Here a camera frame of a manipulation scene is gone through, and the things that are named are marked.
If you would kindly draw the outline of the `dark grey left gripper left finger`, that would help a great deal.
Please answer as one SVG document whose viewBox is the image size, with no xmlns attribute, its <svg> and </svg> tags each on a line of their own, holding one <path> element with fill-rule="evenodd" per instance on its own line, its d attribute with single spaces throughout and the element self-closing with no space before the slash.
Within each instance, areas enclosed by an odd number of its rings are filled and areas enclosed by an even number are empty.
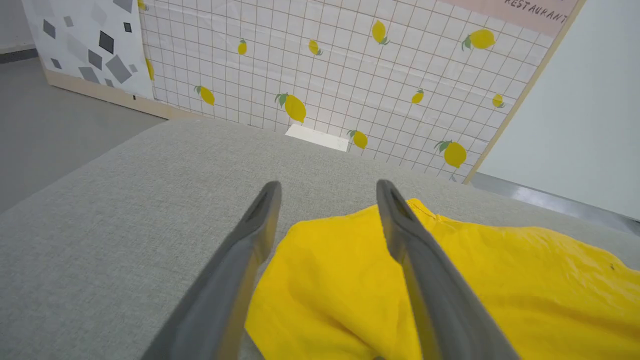
<svg viewBox="0 0 640 360">
<path fill-rule="evenodd" d="M 236 360 L 259 267 L 274 248 L 282 186 L 267 182 L 144 351 L 144 360 Z"/>
</svg>

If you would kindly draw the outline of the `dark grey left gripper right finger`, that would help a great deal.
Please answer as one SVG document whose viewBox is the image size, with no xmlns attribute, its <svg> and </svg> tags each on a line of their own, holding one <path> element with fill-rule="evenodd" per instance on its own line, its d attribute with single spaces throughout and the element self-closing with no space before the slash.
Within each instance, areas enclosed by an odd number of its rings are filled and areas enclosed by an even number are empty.
<svg viewBox="0 0 640 360">
<path fill-rule="evenodd" d="M 377 182 L 390 256 L 401 266 L 425 360 L 518 360 L 519 354 L 395 185 Z"/>
</svg>

